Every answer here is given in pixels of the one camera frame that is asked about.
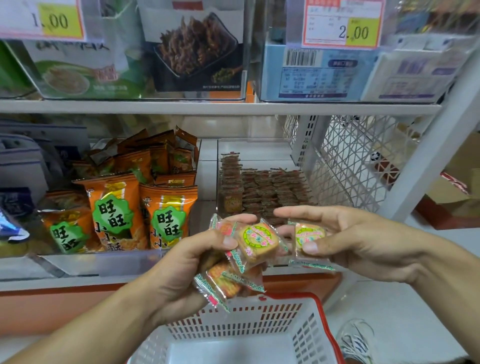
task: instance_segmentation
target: shopping basket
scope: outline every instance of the shopping basket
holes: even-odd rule
[[[311,293],[236,298],[157,328],[131,364],[344,364]]]

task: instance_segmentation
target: fingernail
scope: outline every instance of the fingernail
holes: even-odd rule
[[[307,254],[318,254],[318,246],[316,242],[305,242],[301,248]]]
[[[237,241],[230,237],[230,236],[226,236],[225,238],[223,238],[223,246],[228,248],[228,249],[235,249],[237,247],[238,243]]]

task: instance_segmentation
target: price tag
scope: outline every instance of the price tag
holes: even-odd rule
[[[86,41],[81,0],[3,0],[0,38]]]
[[[304,47],[374,49],[384,0],[305,0]]]

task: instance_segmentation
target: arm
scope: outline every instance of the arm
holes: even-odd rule
[[[480,258],[449,240],[355,208],[281,207],[275,215],[316,221],[334,233],[305,243],[305,253],[374,280],[408,283],[480,363]],[[291,235],[292,229],[279,232]]]
[[[480,259],[431,235],[411,284],[460,345],[480,363]]]
[[[248,224],[257,217],[229,219]],[[217,230],[182,239],[147,273],[5,364],[125,364],[156,327],[190,317],[207,304],[192,286],[199,264],[207,268],[204,253],[236,247]]]

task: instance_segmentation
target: person's right hand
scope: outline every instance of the person's right hand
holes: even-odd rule
[[[364,210],[343,206],[288,206],[275,216],[308,220],[334,233],[303,245],[310,255],[327,257],[333,263],[374,280],[412,284],[421,269],[420,259],[442,238],[382,218]],[[278,233],[293,236],[294,227],[284,225]]]

